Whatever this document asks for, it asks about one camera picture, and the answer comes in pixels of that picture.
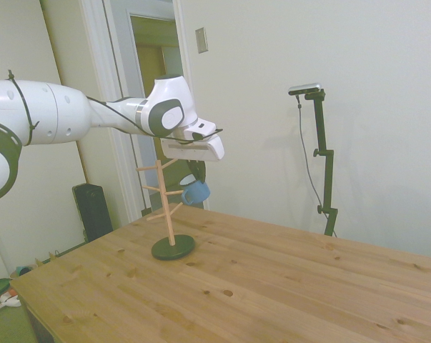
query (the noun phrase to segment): light switch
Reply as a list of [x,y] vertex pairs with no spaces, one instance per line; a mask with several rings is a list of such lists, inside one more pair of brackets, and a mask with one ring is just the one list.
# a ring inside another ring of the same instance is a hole
[[200,54],[209,51],[209,48],[207,48],[206,29],[204,27],[196,30],[196,43]]

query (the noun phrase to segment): speaker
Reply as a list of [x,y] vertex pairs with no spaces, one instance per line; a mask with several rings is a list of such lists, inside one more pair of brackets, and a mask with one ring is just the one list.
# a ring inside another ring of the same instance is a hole
[[101,186],[80,184],[72,187],[88,242],[114,231]]

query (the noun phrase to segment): mug stand base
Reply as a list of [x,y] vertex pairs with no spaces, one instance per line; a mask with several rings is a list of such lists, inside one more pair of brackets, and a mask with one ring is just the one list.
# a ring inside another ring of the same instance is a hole
[[152,247],[152,256],[155,259],[169,261],[188,255],[195,246],[194,239],[186,234],[176,234],[175,245],[169,244],[169,238],[160,239]]

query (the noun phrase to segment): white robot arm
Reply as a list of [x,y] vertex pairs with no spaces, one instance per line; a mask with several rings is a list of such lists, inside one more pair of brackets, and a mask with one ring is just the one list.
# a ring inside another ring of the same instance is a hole
[[161,138],[171,159],[217,161],[224,156],[214,123],[198,118],[182,76],[155,80],[147,99],[103,103],[76,89],[35,81],[0,81],[0,198],[15,182],[21,147],[81,139],[91,127]]

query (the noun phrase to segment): cable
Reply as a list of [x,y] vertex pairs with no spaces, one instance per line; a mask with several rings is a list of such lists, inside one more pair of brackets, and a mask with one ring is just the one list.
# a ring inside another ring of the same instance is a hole
[[[296,100],[298,101],[298,110],[299,110],[299,135],[301,136],[302,149],[304,150],[304,159],[306,161],[307,175],[309,176],[309,180],[310,180],[310,184],[312,186],[312,189],[314,190],[314,193],[317,196],[318,203],[319,203],[320,207],[323,208],[322,201],[320,200],[320,196],[318,195],[317,190],[315,189],[315,186],[314,186],[314,182],[312,181],[312,177],[310,176],[309,161],[307,160],[306,146],[304,144],[304,139],[302,138],[302,124],[301,124],[301,122],[302,122],[302,115],[301,115],[302,105],[301,105],[301,102],[299,101],[299,95],[296,95]],[[322,213],[325,215],[326,219],[328,220],[327,214],[324,212],[322,212]]]
[[132,121],[130,118],[128,118],[127,116],[124,116],[123,114],[121,114],[120,112],[118,112],[116,109],[111,108],[110,106],[107,106],[107,104],[103,101],[99,101],[97,99],[91,98],[90,96],[87,96],[87,99],[92,100],[94,102],[97,102],[98,104],[101,104],[105,107],[107,107],[108,109],[110,109],[111,111],[113,111],[114,113],[118,114],[121,118],[129,121],[131,124],[133,124],[136,128],[138,128],[140,130],[140,132],[142,132],[144,135],[146,136],[150,136],[153,138],[163,138],[163,139],[171,139],[173,141],[179,141],[181,142],[181,144],[186,145],[186,144],[191,144],[194,143],[196,141],[201,141],[203,139],[209,138],[215,134],[218,134],[219,132],[223,131],[223,129],[215,129],[215,132],[212,132],[211,134],[208,134],[207,136],[202,136],[201,138],[198,139],[180,139],[180,138],[175,138],[175,137],[160,137],[160,136],[155,136],[153,134],[149,134],[148,132],[146,132],[143,128],[141,128],[139,125],[137,125],[134,121]]
[[31,120],[31,114],[29,113],[29,107],[28,104],[26,102],[26,99],[24,98],[23,92],[20,89],[20,86],[17,84],[17,82],[15,81],[15,76],[12,74],[12,70],[9,69],[9,81],[12,81],[12,83],[15,85],[16,90],[18,91],[18,93],[20,94],[21,100],[23,101],[23,105],[24,105],[24,110],[26,111],[26,116],[28,117],[28,123],[29,123],[29,138],[28,138],[28,143],[26,143],[25,146],[30,145],[31,141],[32,141],[32,132],[36,129],[37,125],[39,125],[38,121],[35,124],[32,124],[32,120]]

